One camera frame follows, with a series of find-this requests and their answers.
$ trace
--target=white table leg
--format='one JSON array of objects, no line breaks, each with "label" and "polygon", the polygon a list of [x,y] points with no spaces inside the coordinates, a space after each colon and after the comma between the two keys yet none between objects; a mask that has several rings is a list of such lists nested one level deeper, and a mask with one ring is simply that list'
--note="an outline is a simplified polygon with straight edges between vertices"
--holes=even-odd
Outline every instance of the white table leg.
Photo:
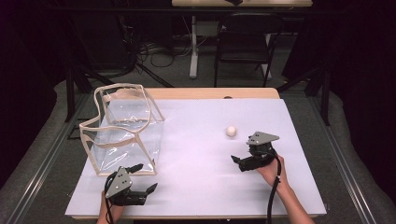
[{"label": "white table leg", "polygon": [[197,30],[196,30],[196,18],[192,16],[191,22],[191,66],[190,66],[190,78],[197,78],[197,67],[198,67],[198,48],[197,48]]}]

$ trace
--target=black curtain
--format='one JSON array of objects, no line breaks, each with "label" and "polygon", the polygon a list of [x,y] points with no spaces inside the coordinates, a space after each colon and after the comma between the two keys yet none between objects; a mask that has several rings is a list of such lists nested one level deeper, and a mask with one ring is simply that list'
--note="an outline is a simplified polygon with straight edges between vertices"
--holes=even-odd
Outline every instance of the black curtain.
[{"label": "black curtain", "polygon": [[34,2],[3,1],[0,8],[3,187],[50,116],[64,67]]},{"label": "black curtain", "polygon": [[354,148],[396,203],[396,3],[316,0],[314,8],[346,15],[307,18],[283,76],[293,79],[327,66]]}]

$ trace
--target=forearm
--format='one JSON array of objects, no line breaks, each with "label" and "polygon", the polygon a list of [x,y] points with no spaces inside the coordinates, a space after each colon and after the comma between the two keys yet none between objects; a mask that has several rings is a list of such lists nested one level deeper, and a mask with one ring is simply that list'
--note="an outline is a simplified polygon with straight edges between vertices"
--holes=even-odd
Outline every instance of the forearm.
[{"label": "forearm", "polygon": [[276,191],[280,200],[285,205],[286,211],[289,215],[291,224],[312,224],[315,223],[312,218],[305,212],[303,206],[300,204],[294,190],[289,186],[282,186]]},{"label": "forearm", "polygon": [[113,219],[113,222],[116,223],[119,218],[121,217],[123,210],[125,206],[116,206],[112,205],[110,208],[110,211],[107,211],[106,207],[106,199],[105,199],[105,193],[102,191],[102,201],[100,205],[100,210],[99,210],[99,218],[96,222],[96,224],[108,224],[109,219],[109,213],[111,213],[111,217]]}]

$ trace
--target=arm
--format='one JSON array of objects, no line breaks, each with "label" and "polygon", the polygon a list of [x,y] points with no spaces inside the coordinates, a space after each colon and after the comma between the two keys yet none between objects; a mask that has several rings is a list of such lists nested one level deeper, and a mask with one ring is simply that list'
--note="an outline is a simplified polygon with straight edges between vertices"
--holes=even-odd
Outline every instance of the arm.
[{"label": "arm", "polygon": [[[305,212],[303,206],[300,204],[294,190],[289,185],[286,171],[285,162],[283,157],[278,155],[278,158],[282,164],[282,171],[280,174],[280,182],[276,188],[276,193],[279,196],[282,203],[285,205],[286,211],[289,215],[289,220],[291,224],[312,224],[314,221]],[[256,169],[259,174],[265,179],[265,181],[270,185],[274,185],[277,171],[277,161],[273,160],[269,165],[260,167]]]},{"label": "arm", "polygon": [[[111,216],[113,217],[114,223],[117,223],[117,221],[121,217],[124,207],[125,206],[116,206],[116,205],[111,206],[110,212],[111,212]],[[100,203],[99,218],[96,224],[108,224],[107,220],[108,217],[107,217],[107,208],[105,202],[105,192],[102,191],[102,201]]]}]

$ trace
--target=wrist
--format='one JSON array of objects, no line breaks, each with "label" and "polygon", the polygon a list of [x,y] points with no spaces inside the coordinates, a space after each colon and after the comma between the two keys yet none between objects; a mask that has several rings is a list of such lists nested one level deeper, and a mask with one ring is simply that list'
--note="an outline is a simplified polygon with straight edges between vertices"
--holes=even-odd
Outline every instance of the wrist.
[{"label": "wrist", "polygon": [[293,189],[287,181],[281,181],[276,187],[276,193],[282,197],[293,193]]},{"label": "wrist", "polygon": [[107,224],[107,220],[105,218],[100,218],[96,221],[96,224]]}]

